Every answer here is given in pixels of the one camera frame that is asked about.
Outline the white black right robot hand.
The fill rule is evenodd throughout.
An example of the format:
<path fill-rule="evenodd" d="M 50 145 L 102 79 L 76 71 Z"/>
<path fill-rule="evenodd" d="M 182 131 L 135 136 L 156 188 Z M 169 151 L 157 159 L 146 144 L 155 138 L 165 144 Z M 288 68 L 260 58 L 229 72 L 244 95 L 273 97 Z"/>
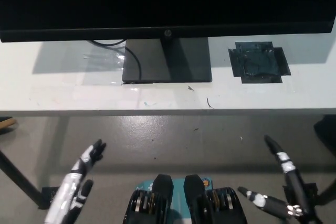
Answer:
<path fill-rule="evenodd" d="M 241 186 L 238 187 L 238 191 L 258 209 L 279 219 L 295 218 L 300 223 L 322 223 L 317 216 L 312 195 L 289 155 L 270 136 L 265 135 L 264 141 L 282 169 L 286 187 L 290 193 L 290 202 L 263 195 Z"/>

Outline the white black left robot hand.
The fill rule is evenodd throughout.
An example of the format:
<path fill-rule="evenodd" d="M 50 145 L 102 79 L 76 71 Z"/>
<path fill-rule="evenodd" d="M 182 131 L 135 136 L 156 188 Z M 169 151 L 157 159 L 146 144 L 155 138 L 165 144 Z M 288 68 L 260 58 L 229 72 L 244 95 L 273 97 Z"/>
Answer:
<path fill-rule="evenodd" d="M 44 223 L 75 223 L 93 187 L 93 180 L 85 180 L 96 162 L 103 158 L 106 143 L 101 139 L 90 145 L 77 159 L 58 188 Z"/>

